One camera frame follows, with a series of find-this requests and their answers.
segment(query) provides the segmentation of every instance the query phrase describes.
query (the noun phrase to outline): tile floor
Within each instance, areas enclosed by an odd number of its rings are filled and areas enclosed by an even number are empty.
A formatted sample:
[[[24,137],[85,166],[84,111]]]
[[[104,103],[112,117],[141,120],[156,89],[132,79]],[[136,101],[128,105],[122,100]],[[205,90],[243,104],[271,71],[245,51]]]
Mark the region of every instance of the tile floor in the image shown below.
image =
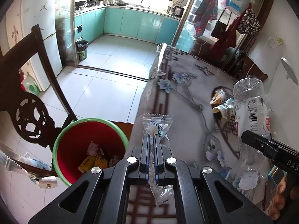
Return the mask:
[[[96,117],[130,123],[135,120],[146,84],[132,78],[73,67],[64,68],[57,80],[79,119]],[[41,100],[54,119],[55,126],[61,127],[67,114],[53,89],[48,88]],[[23,140],[15,131],[7,112],[0,112],[0,122],[4,125],[0,127],[0,139],[17,154],[24,155],[28,152],[31,158],[51,164],[52,154],[49,147],[44,148]],[[0,165],[1,196],[20,224],[27,224],[33,215],[65,189],[66,186],[60,179],[57,188],[39,188],[28,177],[9,172]]]
[[[137,39],[103,35],[87,48],[87,58],[79,65],[92,66],[148,79],[158,55],[156,44]]]

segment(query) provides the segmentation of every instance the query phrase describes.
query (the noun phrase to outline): black handheld tool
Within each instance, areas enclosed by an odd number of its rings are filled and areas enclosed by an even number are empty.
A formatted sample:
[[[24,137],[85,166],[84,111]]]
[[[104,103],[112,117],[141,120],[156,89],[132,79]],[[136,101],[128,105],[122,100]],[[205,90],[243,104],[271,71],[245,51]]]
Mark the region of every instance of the black handheld tool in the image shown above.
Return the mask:
[[[146,185],[150,145],[158,185],[173,185],[179,224],[271,224],[273,221],[211,167],[198,169],[172,156],[159,135],[115,167],[92,168],[31,218],[29,224],[124,224],[130,185]]]
[[[297,223],[299,219],[299,200],[293,201],[290,198],[290,192],[294,186],[299,185],[299,152],[279,141],[268,140],[250,130],[244,131],[241,138],[245,144],[259,150],[275,166],[287,172],[286,189],[283,193],[286,204],[280,212],[280,218],[275,223]]]

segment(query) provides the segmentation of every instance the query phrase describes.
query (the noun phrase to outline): red logo on label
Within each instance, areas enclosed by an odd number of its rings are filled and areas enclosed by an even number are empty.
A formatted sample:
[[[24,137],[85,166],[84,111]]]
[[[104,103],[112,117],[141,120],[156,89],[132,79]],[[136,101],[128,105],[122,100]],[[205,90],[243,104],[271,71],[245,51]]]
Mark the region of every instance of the red logo on label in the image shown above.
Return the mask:
[[[268,131],[271,132],[270,119],[269,118],[266,118],[266,127],[267,127]]]

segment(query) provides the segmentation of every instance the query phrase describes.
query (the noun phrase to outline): plaid cloth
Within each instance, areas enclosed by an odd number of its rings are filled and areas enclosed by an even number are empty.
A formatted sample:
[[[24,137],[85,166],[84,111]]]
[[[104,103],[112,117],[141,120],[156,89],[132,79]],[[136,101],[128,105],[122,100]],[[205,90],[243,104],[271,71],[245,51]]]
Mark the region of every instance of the plaid cloth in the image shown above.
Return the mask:
[[[195,12],[194,28],[196,36],[203,35],[209,20],[217,20],[218,16],[218,0],[203,0]]]

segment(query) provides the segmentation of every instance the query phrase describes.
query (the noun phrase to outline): white refrigerator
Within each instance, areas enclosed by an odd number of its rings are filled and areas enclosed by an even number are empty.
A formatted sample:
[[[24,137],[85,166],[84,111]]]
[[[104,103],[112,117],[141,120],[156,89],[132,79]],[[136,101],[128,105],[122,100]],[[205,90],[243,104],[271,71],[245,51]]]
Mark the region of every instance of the white refrigerator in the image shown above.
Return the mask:
[[[62,70],[55,31],[55,0],[15,0],[6,12],[6,31],[9,47],[12,48],[23,37],[31,33],[31,27],[39,24],[44,45],[55,76]],[[23,67],[45,91],[50,82],[35,54]]]

